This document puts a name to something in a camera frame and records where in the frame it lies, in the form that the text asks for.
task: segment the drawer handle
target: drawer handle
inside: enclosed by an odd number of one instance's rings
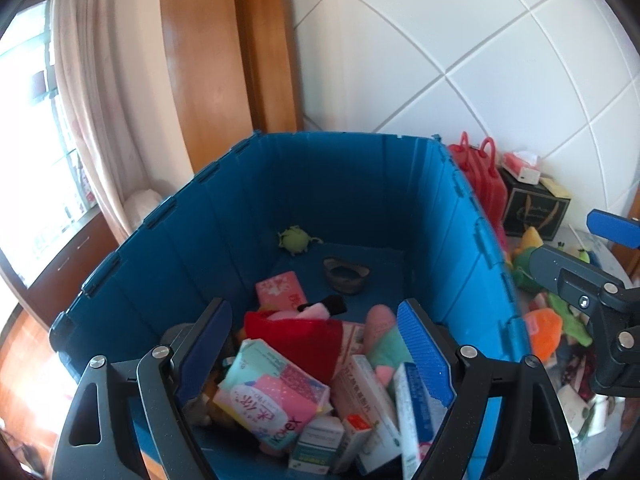
[[[80,247],[82,247],[85,243],[87,243],[87,242],[89,241],[89,238],[91,238],[91,237],[90,237],[90,236],[88,236],[88,237],[86,238],[86,240],[84,240],[84,242],[82,242],[80,245],[78,245],[78,247],[77,247],[77,248],[79,249],[79,248],[80,248]]]
[[[67,257],[66,257],[66,260],[65,260],[64,262],[62,262],[62,265],[60,265],[60,266],[58,267],[58,270],[62,270],[62,267],[64,267],[66,264],[68,264],[68,263],[69,263],[69,259],[70,259],[70,256],[67,256]]]

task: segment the curtain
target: curtain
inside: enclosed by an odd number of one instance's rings
[[[98,205],[122,243],[136,227],[125,203],[150,184],[118,90],[113,8],[114,0],[52,0],[51,25],[66,119]]]

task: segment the wooden floor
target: wooden floor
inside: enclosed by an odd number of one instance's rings
[[[45,464],[50,462],[75,389],[49,346],[46,330],[21,312],[0,348],[0,418],[10,434],[38,449]],[[166,478],[160,465],[143,458],[152,480]]]

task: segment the blue bin wall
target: blue bin wall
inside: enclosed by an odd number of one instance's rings
[[[529,351],[495,237],[446,148],[433,139],[344,133],[256,135],[209,164],[100,264],[53,325],[52,347],[79,379],[92,356],[138,358],[215,297],[229,300],[239,328],[257,307],[255,282],[283,264],[276,233],[292,224],[335,247],[387,250],[394,266],[400,254],[398,290],[416,297],[460,344],[495,358]],[[492,400],[479,459],[498,407]],[[143,417],[136,421],[153,454]],[[232,478],[223,472],[234,460],[265,467],[247,460],[257,456],[255,447],[223,440],[215,432],[200,437],[221,478]],[[274,471],[270,478],[284,473]]]

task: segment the pink plush toy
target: pink plush toy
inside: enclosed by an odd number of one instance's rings
[[[371,307],[364,323],[364,353],[369,354],[380,341],[380,338],[396,326],[396,314],[386,305],[378,304]],[[386,388],[394,378],[396,369],[391,366],[378,365],[374,369],[376,377]]]
[[[364,323],[364,353],[368,354],[380,338],[396,325],[396,314],[386,305],[374,305]]]

